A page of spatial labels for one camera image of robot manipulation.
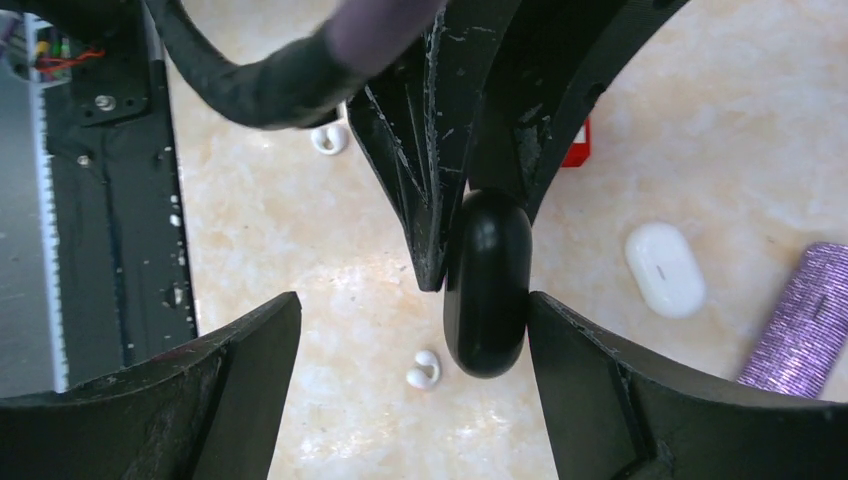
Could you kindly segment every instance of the black cable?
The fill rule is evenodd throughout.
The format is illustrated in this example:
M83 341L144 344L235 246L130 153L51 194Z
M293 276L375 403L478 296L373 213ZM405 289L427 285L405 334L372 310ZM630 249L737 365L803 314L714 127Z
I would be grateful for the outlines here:
M310 128L368 80L333 58L325 27L264 60L237 65L197 29L180 0L145 0L186 82L228 120L259 129Z

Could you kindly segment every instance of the screw hole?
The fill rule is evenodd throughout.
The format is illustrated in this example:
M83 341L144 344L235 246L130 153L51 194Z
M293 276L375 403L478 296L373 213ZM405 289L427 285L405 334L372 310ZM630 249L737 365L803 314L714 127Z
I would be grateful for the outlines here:
M591 87L589 87L589 91L586 92L586 96L584 100L586 105L590 107L594 107L595 103L598 101L598 97L600 97L604 92L607 91L607 86L601 82L594 83Z

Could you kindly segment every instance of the white hook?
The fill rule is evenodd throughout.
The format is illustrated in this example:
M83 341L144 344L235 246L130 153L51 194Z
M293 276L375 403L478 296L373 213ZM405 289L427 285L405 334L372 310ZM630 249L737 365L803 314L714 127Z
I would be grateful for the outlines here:
M442 367L439 358L429 350L421 350L415 354L418 367L406 372L406 382L419 390L429 390L439 383L442 378ZM428 375L424 369L431 368L433 373Z
M312 146L324 155L338 155L347 147L347 130L338 124L312 130Z

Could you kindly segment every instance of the gray floor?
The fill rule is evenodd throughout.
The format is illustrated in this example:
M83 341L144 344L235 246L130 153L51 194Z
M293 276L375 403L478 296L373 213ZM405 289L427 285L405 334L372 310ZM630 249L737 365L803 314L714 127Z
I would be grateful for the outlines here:
M29 98L0 69L0 397L54 381Z

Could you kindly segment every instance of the screw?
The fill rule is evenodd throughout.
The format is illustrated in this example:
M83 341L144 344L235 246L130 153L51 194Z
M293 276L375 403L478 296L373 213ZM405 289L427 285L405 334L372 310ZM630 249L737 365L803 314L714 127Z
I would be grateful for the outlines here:
M115 97L109 95L98 95L97 98L94 99L94 104L97 105L97 108L100 110L109 112L115 109Z

